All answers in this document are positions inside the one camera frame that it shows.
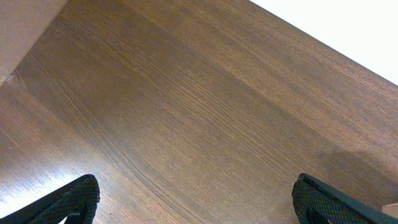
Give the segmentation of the cardboard box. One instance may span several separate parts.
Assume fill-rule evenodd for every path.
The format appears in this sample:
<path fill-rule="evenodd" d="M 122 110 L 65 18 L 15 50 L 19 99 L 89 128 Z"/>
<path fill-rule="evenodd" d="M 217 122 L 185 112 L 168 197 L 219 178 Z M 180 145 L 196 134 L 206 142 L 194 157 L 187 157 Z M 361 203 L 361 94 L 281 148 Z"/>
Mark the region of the cardboard box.
<path fill-rule="evenodd" d="M 67 0 L 1 0 L 1 83 L 32 48 Z"/>

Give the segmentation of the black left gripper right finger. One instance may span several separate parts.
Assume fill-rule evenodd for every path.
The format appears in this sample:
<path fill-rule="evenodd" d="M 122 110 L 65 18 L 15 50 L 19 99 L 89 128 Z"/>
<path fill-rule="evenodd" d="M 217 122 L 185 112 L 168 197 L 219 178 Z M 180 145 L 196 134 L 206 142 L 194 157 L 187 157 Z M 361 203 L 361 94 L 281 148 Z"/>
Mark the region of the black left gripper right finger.
<path fill-rule="evenodd" d="M 294 183 L 292 199 L 300 223 L 397 224 L 397 218 L 305 173 L 300 174 Z"/>

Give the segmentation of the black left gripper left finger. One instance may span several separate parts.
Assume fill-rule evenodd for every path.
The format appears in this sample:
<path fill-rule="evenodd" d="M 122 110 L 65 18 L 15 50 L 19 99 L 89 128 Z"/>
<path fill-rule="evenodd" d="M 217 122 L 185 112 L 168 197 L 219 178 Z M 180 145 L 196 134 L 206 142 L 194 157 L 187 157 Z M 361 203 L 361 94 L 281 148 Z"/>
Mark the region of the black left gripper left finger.
<path fill-rule="evenodd" d="M 86 174 L 1 218 L 1 223 L 92 224 L 99 201 L 98 181 L 94 175 Z"/>

